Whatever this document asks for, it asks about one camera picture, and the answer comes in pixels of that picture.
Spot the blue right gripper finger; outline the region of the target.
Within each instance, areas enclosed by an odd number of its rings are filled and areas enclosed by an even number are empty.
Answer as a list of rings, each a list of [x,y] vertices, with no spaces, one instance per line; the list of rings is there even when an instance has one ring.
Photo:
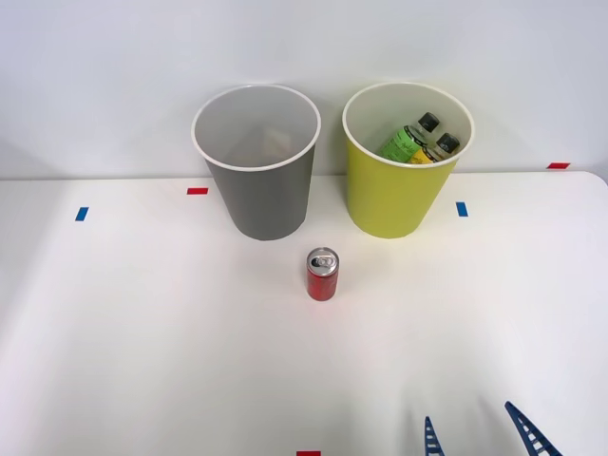
[[[504,407],[530,456],[561,456],[557,448],[515,405],[510,401],[506,401]]]
[[[433,424],[427,416],[424,422],[424,450],[426,456],[445,456]]]

